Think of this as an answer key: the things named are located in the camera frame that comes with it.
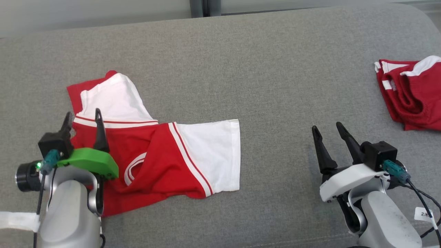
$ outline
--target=white plastic part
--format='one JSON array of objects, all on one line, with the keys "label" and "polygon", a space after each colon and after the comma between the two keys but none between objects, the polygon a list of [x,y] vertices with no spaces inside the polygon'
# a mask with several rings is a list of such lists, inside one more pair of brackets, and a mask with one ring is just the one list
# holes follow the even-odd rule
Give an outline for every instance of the white plastic part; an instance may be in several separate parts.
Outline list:
[{"label": "white plastic part", "polygon": [[331,200],[333,196],[341,195],[384,173],[384,171],[376,172],[365,164],[352,165],[320,185],[321,200],[324,202]]},{"label": "white plastic part", "polygon": [[0,211],[0,229],[12,228],[38,232],[40,216],[36,213]]}]

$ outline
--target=white label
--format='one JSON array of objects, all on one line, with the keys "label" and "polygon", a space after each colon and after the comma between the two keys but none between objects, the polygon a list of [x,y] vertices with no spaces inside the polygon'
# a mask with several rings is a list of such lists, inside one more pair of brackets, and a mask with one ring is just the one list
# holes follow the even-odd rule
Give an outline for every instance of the white label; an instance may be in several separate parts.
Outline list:
[{"label": "white label", "polygon": [[427,213],[427,211],[424,207],[416,207],[415,208],[415,220],[432,223],[432,220],[430,219],[429,214]]}]

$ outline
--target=folded red garment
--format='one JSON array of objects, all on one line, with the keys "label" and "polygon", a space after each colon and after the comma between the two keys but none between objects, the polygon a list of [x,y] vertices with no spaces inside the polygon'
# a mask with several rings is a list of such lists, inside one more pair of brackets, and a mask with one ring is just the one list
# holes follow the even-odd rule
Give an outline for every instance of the folded red garment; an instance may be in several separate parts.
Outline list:
[{"label": "folded red garment", "polygon": [[422,61],[380,60],[378,84],[394,121],[405,130],[441,130],[441,58]]}]

